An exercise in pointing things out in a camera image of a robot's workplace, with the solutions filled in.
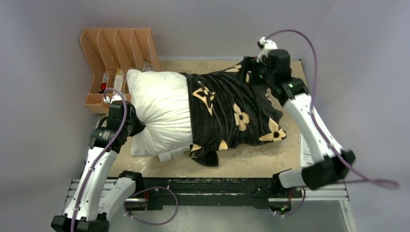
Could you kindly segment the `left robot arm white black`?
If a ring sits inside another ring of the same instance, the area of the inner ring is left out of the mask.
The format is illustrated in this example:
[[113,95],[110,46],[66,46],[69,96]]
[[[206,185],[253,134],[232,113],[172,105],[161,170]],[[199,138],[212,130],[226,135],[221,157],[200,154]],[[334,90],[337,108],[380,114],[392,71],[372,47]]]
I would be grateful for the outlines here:
[[131,196],[144,193],[142,174],[123,171],[106,195],[102,195],[109,171],[128,137],[141,132],[134,106],[112,101],[108,116],[91,133],[88,158],[78,187],[63,215],[54,216],[56,232],[107,232],[110,218]]

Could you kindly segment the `white pillow insert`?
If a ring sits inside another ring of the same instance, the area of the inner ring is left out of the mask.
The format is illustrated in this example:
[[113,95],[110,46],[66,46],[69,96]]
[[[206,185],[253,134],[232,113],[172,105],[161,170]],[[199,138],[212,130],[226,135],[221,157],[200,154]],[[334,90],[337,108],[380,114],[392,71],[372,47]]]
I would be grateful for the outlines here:
[[192,132],[186,78],[177,72],[129,69],[126,79],[137,117],[145,125],[132,137],[130,154],[166,161],[187,152]]

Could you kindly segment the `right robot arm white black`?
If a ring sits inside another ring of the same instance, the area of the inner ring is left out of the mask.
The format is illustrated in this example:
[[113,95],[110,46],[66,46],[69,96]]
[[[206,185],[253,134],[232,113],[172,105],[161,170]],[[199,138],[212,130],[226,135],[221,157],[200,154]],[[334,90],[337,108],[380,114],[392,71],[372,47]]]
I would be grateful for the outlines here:
[[282,197],[293,187],[315,190],[343,180],[356,156],[351,150],[344,150],[331,137],[312,104],[312,96],[305,82],[292,76],[289,53],[283,49],[270,50],[261,62],[256,57],[245,56],[240,73],[249,75],[251,85],[268,86],[273,97],[298,126],[313,160],[313,164],[308,167],[274,174],[272,192]]

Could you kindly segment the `black pillowcase with beige flowers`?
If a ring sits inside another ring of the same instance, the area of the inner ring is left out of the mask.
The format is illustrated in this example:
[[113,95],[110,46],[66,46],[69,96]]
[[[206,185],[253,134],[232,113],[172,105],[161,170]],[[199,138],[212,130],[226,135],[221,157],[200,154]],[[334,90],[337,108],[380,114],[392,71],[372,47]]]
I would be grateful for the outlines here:
[[273,107],[268,87],[251,84],[242,64],[205,74],[183,73],[187,80],[192,144],[190,158],[217,167],[217,152],[241,144],[260,146],[286,139],[283,113]]

